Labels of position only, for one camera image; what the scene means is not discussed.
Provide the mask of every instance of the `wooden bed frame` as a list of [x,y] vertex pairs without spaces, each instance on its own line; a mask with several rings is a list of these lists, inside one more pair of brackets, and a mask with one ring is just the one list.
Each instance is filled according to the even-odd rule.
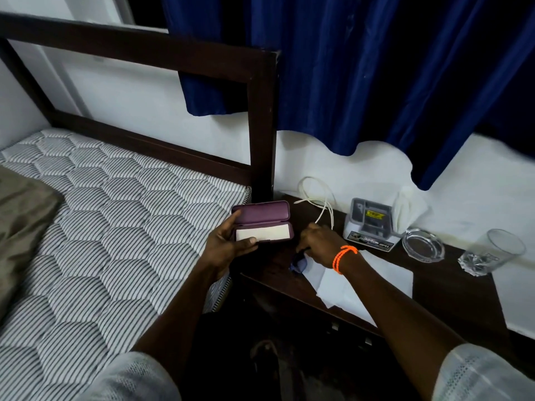
[[[246,83],[251,165],[57,110],[8,40]],[[0,13],[0,58],[50,125],[224,180],[250,185],[253,202],[273,198],[277,56],[277,52],[177,38],[147,30]]]

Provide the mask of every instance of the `sleeve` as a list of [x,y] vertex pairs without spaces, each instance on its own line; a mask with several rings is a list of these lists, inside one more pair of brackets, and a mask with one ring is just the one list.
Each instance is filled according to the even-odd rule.
[[140,352],[119,355],[78,401],[180,401],[177,386],[155,359]]
[[440,367],[433,401],[532,400],[535,382],[488,349],[463,344]]

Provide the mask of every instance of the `mattress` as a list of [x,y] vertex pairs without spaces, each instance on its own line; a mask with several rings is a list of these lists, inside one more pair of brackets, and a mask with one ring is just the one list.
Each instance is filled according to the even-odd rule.
[[[0,397],[65,400],[161,314],[248,187],[47,129],[0,152],[65,202],[0,331]],[[212,285],[215,310],[229,277]]]

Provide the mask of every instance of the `velvet curtain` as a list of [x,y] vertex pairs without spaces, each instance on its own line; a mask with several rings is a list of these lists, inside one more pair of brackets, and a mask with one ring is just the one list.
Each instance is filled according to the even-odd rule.
[[[533,81],[533,0],[162,1],[171,34],[282,51],[278,129],[340,155],[386,141],[421,189],[478,126],[509,143],[533,134],[532,105],[508,111],[535,92],[522,87]],[[247,110],[242,84],[180,80],[193,115]]]

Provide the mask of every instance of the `purple glasses case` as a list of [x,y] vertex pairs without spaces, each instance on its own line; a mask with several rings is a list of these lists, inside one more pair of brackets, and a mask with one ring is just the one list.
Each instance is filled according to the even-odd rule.
[[268,242],[284,242],[293,239],[294,229],[290,219],[290,204],[287,201],[258,202],[257,204],[235,205],[232,212],[241,210],[240,216],[236,219],[236,229],[252,229],[262,227],[273,227],[275,225],[288,225],[290,230],[289,239],[279,239]]

